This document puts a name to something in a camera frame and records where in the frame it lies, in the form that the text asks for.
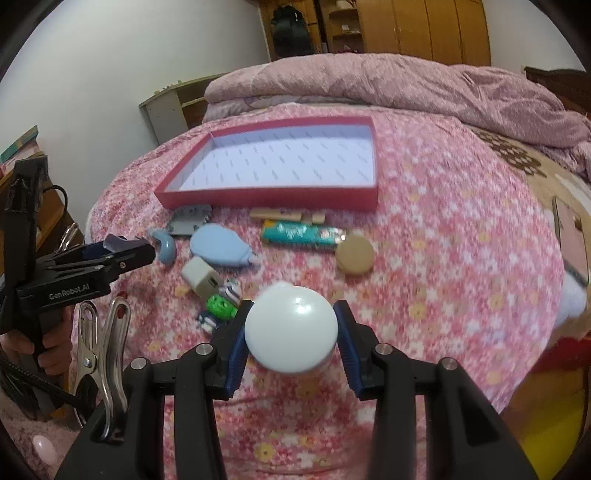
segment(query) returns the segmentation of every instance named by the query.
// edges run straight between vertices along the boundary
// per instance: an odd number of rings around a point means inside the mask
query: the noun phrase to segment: white ball
[[[339,328],[335,311],[319,293],[282,284],[255,301],[244,327],[252,356],[264,367],[300,374],[332,354]]]

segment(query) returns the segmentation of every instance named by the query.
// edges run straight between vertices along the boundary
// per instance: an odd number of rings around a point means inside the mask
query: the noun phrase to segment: metal spring clamp
[[[86,400],[92,409],[100,394],[106,413],[101,442],[116,440],[119,426],[125,421],[128,404],[122,363],[130,318],[131,309],[122,297],[111,302],[102,328],[94,303],[83,301],[78,312],[78,370],[72,393]],[[87,418],[77,410],[76,417],[83,427]]]

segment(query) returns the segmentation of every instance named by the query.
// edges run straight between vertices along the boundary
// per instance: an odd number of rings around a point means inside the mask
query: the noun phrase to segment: human hand
[[[43,336],[43,346],[47,351],[39,355],[37,363],[47,375],[60,375],[70,368],[72,362],[72,315],[73,307],[66,307],[62,311],[61,322],[54,329]],[[32,355],[35,351],[33,343],[18,330],[11,330],[0,335],[0,345],[8,359],[16,363],[18,354]]]

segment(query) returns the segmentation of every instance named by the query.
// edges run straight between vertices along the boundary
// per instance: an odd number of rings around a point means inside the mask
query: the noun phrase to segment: round cork coaster
[[[364,236],[347,235],[335,252],[336,264],[347,275],[363,275],[374,266],[374,248]]]

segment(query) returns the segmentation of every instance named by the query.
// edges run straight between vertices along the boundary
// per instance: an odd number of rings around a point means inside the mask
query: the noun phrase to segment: wooden cabinet
[[[366,52],[490,65],[481,0],[357,0]]]
[[[306,19],[317,52],[319,23],[330,52],[348,46],[367,53],[402,53],[445,64],[490,65],[491,50],[482,0],[356,0],[357,8],[338,10],[336,0],[260,0],[261,15],[273,50],[271,20],[282,5],[292,5]]]

